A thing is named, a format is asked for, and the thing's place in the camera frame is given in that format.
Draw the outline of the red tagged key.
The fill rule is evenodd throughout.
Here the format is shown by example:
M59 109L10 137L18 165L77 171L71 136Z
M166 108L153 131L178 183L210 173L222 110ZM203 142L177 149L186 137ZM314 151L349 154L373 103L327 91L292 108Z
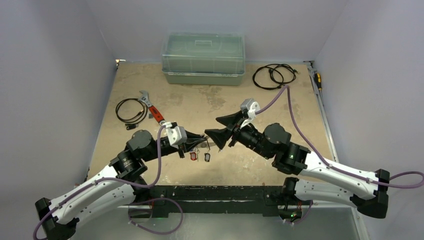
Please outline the red tagged key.
M197 161L198 160L198 153L196 151L191 151L189 154L190 154L190 159L192 161Z

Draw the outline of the black tagged key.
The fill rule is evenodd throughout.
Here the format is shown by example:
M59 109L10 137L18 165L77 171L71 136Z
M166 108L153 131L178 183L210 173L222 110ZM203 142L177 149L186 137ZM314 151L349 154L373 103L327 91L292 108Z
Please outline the black tagged key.
M211 160L211 154L209 152L204 153L204 161L209 163Z

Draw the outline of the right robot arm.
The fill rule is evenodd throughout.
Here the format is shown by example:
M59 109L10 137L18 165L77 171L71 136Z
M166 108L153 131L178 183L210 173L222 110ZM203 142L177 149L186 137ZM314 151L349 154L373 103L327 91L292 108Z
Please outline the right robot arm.
M316 150L291 141L279 123L259 132L252 123L242 125L241 111L217 117L224 128L206 129L205 134L222 150L240 143L288 177L279 197L286 203L320 200L345 204L371 218L384 219L389 206L388 171L365 171L319 156Z

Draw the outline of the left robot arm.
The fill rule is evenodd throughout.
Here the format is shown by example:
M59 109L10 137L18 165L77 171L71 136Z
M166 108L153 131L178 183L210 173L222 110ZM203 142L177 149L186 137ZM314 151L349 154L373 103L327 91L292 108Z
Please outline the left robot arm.
M149 190L160 180L162 157L174 153L180 158L207 142L204 134L196 134L177 126L157 138L147 130L138 130L100 172L73 190L53 199L41 198L35 203L39 222L32 238L38 239L43 229L47 240L68 240L79 225L122 205L138 205L149 199Z

